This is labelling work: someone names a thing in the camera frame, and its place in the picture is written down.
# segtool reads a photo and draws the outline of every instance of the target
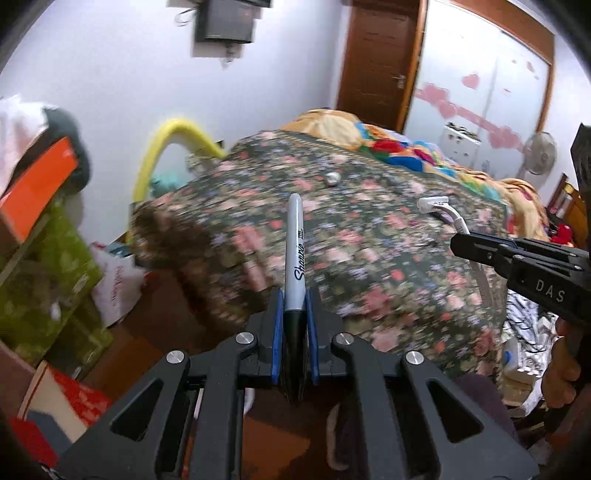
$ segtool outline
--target door handle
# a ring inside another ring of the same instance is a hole
[[[398,80],[398,88],[403,89],[406,83],[406,75],[399,73],[398,75],[392,75],[392,80]]]

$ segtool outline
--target yellow pipe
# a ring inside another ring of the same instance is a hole
[[[188,147],[194,152],[205,150],[209,155],[216,158],[224,158],[226,153],[197,125],[182,118],[168,120],[156,132],[148,152],[142,160],[142,166],[139,170],[138,179],[135,182],[135,188],[132,196],[133,202],[145,200],[150,186],[150,178],[158,159],[164,149],[170,143],[170,138],[174,134],[179,134],[186,141]],[[131,242],[131,236],[128,232],[127,243]]]

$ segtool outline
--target metal screw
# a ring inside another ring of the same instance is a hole
[[[350,333],[338,333],[335,337],[336,342],[339,345],[351,345],[355,341],[355,338]]]
[[[249,345],[254,342],[255,336],[251,332],[240,332],[236,335],[236,341],[241,345]]]
[[[184,360],[184,353],[181,350],[173,350],[166,354],[166,361],[169,364],[179,364]]]
[[[421,352],[417,352],[415,350],[407,353],[405,358],[409,364],[413,364],[413,365],[420,365],[425,360],[425,357],[423,357],[423,354]]]

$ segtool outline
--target wooden door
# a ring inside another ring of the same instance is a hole
[[[416,14],[353,7],[338,109],[395,129],[409,74]]]

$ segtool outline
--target white wardrobe door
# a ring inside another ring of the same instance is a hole
[[[486,111],[486,122],[478,132],[475,170],[496,179],[514,177],[523,163],[522,149],[535,132],[548,81],[549,66],[525,45],[503,33]]]
[[[501,30],[450,4],[429,2],[423,52],[404,128],[440,143],[447,122],[479,128],[491,91]]]

